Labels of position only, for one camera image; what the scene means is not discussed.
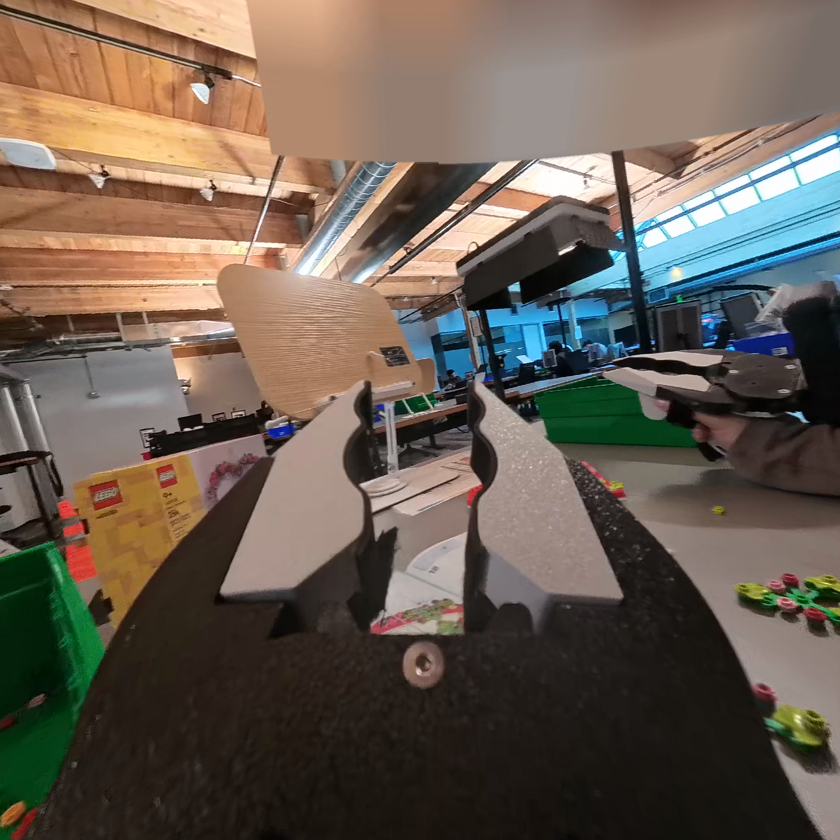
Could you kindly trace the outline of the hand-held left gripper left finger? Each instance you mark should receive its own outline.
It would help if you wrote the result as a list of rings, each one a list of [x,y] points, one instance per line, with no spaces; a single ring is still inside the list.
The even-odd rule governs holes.
[[[276,454],[219,589],[279,607],[280,634],[369,634],[393,571],[394,529],[375,533],[372,388],[358,381]]]

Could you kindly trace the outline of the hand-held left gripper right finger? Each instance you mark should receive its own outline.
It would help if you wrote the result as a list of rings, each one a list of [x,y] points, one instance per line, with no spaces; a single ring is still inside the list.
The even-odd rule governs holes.
[[[562,607],[613,610],[623,592],[566,458],[481,383],[469,386],[479,489],[465,538],[464,627],[505,610],[545,633]]]

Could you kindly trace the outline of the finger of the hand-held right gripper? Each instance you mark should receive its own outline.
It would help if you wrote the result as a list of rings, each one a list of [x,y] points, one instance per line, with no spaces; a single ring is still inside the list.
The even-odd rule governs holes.
[[[649,378],[653,375],[694,375],[710,379],[721,375],[724,363],[730,360],[726,350],[682,350],[663,353],[641,353],[617,360],[612,368],[613,379],[632,375]]]
[[[711,384],[696,374],[669,374],[655,371],[639,371],[630,368],[613,368],[602,373],[609,382],[624,386],[638,394],[643,415],[648,419],[663,421],[668,409],[657,407],[657,401],[667,401],[658,392],[663,389],[683,389],[690,392],[705,393]]]

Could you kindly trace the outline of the person's right forearm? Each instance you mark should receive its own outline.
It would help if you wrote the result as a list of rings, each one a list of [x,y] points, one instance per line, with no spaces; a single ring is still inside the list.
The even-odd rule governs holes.
[[[731,467],[758,485],[839,497],[839,429],[784,415],[750,418],[728,447]]]

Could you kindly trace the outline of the white lego box flower print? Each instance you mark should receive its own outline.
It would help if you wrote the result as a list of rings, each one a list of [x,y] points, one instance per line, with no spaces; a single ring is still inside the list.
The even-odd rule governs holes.
[[[266,457],[262,434],[239,437],[188,450],[192,472],[205,512],[242,479],[253,465]]]

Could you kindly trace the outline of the yellow lego box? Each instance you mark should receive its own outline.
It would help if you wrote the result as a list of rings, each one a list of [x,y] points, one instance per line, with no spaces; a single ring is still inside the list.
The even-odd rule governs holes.
[[[189,455],[144,461],[76,482],[72,499],[88,525],[102,592],[119,627],[173,549],[205,517]]]

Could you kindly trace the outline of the person's right hand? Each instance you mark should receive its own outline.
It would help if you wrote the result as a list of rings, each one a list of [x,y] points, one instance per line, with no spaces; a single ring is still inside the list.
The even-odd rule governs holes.
[[[712,460],[725,458],[750,424],[748,417],[693,413],[691,430],[698,448]]]

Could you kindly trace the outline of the green plastic bin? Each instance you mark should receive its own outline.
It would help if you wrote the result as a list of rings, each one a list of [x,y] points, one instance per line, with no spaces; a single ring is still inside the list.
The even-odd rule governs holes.
[[[88,604],[53,542],[2,557],[2,838],[30,833],[103,655]]]
[[[637,394],[598,376],[535,396],[547,438],[555,444],[693,448],[690,430],[646,417]]]

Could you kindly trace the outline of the thick black pole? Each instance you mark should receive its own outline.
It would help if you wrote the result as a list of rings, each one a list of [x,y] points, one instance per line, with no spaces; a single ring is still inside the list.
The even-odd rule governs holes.
[[[623,151],[616,150],[611,153],[611,157],[639,352],[641,354],[651,354],[654,351],[654,343],[650,333],[647,303],[644,293],[644,280],[637,252],[636,229],[631,193],[627,179],[625,155]]]

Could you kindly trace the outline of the thin black lamp pole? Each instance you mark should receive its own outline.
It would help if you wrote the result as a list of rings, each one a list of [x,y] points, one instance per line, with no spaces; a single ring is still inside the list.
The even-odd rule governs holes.
[[[476,314],[479,317],[479,324],[481,329],[481,334],[484,338],[487,357],[488,357],[488,365],[491,373],[492,379],[492,389],[497,397],[504,403],[505,402],[505,387],[502,381],[501,375],[501,367],[499,363],[499,356],[496,352],[496,347],[494,343],[494,339],[492,336],[492,329],[489,323],[489,318],[487,315],[487,310],[480,309],[476,310]]]

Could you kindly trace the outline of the black overhead light panel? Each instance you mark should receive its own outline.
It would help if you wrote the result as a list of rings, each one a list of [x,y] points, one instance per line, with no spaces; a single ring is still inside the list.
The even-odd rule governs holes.
[[[528,304],[612,267],[614,255],[625,252],[605,208],[556,196],[459,260],[456,269],[465,307],[486,311],[509,308],[512,286]]]

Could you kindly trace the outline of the orange object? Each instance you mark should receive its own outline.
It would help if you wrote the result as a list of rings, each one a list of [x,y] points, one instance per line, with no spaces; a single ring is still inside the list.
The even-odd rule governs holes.
[[[58,501],[61,537],[70,577],[80,584],[98,577],[91,546],[88,543],[88,526],[78,509],[69,500]]]

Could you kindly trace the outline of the white ceiling access point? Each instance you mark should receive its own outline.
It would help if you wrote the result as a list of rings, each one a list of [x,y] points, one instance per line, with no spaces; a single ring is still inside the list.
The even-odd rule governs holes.
[[[43,172],[55,172],[57,169],[53,151],[42,143],[1,138],[0,147],[6,165]]]

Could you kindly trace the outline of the red lego heart frame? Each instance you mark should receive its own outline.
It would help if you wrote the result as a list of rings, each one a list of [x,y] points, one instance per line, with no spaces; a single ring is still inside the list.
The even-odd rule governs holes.
[[[624,483],[605,478],[592,464],[582,460],[580,461],[583,468],[585,468],[596,480],[598,480],[604,488],[606,488],[616,499],[623,500],[627,498]],[[468,490],[467,493],[467,507],[471,508],[474,501],[482,491],[483,487],[478,484]]]

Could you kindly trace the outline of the silver ventilation duct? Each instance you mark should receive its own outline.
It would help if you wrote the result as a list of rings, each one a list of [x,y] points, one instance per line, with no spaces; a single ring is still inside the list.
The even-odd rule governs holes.
[[[347,171],[327,209],[318,218],[301,248],[292,272],[312,276],[364,206],[396,167],[389,161],[357,161]]]

